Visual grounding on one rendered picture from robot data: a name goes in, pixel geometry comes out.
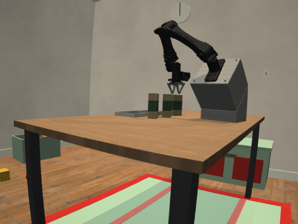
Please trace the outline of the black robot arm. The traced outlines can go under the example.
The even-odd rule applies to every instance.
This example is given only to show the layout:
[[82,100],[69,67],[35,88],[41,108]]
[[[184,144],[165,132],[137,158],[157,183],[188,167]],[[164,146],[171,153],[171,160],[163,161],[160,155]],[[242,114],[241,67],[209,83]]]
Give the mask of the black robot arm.
[[168,72],[179,71],[179,78],[186,82],[190,78],[190,73],[180,71],[180,63],[176,62],[179,58],[172,46],[171,38],[173,38],[191,48],[198,58],[207,63],[209,71],[204,79],[205,82],[217,81],[225,59],[218,60],[216,57],[218,54],[211,45],[184,32],[174,20],[163,23],[161,27],[154,30],[154,33],[158,34],[161,39],[164,62]]

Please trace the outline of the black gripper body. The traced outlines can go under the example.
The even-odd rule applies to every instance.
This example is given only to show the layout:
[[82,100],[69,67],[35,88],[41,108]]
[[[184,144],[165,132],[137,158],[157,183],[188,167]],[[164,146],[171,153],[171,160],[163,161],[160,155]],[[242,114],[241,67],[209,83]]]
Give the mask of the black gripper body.
[[179,78],[179,71],[172,71],[172,79],[168,79],[168,81],[171,81],[170,83],[174,83],[184,81],[184,79]]

